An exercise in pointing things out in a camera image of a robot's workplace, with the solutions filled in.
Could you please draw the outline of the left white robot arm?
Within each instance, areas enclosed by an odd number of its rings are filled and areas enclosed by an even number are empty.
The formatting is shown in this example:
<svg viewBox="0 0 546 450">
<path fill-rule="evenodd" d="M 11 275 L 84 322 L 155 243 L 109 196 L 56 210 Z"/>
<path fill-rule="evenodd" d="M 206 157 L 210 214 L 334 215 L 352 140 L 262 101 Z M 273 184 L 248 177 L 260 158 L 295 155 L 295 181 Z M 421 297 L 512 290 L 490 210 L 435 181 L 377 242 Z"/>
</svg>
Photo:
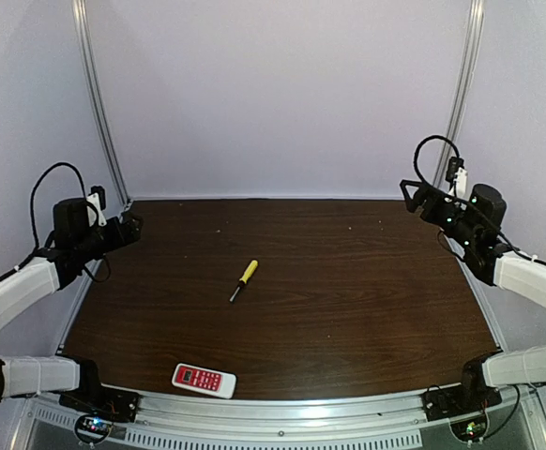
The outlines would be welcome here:
<svg viewBox="0 0 546 450">
<path fill-rule="evenodd" d="M 105 218 L 100 194 L 66 199 L 53 207 L 53 230 L 45 247 L 27 263 L 0 277 L 0 331 L 39 300 L 64 290 L 91 261 L 141 238 L 144 221 L 126 212 Z M 0 356 L 0 402 L 5 398 L 55 392 L 91 410 L 109 402 L 97 365 L 82 358 Z"/>
</svg>

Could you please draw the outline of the white red remote control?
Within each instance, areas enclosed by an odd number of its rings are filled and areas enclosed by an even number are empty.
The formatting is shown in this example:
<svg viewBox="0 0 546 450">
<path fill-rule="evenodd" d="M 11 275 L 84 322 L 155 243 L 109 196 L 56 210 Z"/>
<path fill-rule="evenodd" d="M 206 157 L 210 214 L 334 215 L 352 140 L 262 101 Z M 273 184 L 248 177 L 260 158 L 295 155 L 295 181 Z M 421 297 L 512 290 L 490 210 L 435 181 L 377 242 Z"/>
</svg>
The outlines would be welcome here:
<svg viewBox="0 0 546 450">
<path fill-rule="evenodd" d="M 193 393 L 214 398 L 231 399 L 235 392 L 236 375 L 211 368 L 179 363 L 174 370 L 172 385 Z"/>
</svg>

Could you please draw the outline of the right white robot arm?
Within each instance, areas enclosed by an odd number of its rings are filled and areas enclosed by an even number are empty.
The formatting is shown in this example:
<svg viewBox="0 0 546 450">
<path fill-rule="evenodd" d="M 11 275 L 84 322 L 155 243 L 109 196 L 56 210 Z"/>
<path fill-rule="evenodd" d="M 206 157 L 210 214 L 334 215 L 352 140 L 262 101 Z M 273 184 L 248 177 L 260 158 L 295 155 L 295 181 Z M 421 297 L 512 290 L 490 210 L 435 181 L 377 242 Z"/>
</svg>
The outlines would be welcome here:
<svg viewBox="0 0 546 450">
<path fill-rule="evenodd" d="M 500 225 L 507 204 L 498 190 L 474 185 L 469 200 L 458 199 L 423 181 L 402 180 L 409 212 L 436 225 L 463 249 L 462 262 L 488 286 L 517 293 L 546 309 L 546 262 L 522 253 L 507 241 Z M 463 367 L 462 403 L 469 406 L 486 392 L 516 384 L 546 384 L 546 345 L 496 352 Z"/>
</svg>

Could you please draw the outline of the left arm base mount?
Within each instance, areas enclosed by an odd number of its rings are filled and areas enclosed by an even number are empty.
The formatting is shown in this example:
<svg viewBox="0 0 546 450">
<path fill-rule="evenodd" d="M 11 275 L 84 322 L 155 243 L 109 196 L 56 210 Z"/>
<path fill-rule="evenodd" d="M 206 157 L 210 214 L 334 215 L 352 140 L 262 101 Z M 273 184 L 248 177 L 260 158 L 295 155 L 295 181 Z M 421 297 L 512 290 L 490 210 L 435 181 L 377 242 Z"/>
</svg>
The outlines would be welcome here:
<svg viewBox="0 0 546 450">
<path fill-rule="evenodd" d="M 82 444 L 94 449 L 110 436 L 115 424 L 135 421 L 140 394 L 104 385 L 98 366 L 92 360 L 78 357 L 71 360 L 79 369 L 79 386 L 60 392 L 59 404 L 82 413 L 75 421 L 73 432 Z"/>
</svg>

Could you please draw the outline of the yellow handled screwdriver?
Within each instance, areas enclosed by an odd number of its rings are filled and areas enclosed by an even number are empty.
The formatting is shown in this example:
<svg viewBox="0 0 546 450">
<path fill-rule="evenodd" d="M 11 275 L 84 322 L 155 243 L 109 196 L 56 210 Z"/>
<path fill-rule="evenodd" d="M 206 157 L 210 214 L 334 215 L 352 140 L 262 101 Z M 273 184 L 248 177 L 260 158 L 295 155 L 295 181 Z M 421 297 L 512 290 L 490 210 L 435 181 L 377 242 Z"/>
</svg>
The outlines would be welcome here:
<svg viewBox="0 0 546 450">
<path fill-rule="evenodd" d="M 248 266 L 244 270 L 242 276 L 239 278 L 234 292 L 232 293 L 232 295 L 229 298 L 230 303 L 233 303 L 235 301 L 235 298 L 237 297 L 237 295 L 240 293 L 240 291 L 243 290 L 246 287 L 246 285 L 248 284 L 250 278 L 253 276 L 254 272 L 258 268 L 258 265 L 259 265 L 259 263 L 258 263 L 257 260 L 252 260 L 248 264 Z"/>
</svg>

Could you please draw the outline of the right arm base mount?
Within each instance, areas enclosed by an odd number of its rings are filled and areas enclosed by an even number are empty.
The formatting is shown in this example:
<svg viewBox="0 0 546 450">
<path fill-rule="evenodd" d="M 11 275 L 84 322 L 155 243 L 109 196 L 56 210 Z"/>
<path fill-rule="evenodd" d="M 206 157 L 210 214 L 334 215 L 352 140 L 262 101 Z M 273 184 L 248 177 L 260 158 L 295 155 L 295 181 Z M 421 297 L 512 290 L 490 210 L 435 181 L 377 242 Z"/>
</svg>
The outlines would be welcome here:
<svg viewBox="0 0 546 450">
<path fill-rule="evenodd" d="M 483 378 L 482 363 L 498 352 L 488 353 L 464 364 L 461 382 L 451 387 L 430 385 L 420 395 L 429 422 L 452 419 L 452 435 L 460 442 L 483 444 L 498 434 L 512 419 L 521 403 L 521 389 L 513 385 L 516 399 L 507 417 L 496 426 L 491 424 L 488 409 L 502 402 L 500 389 L 490 387 Z"/>
</svg>

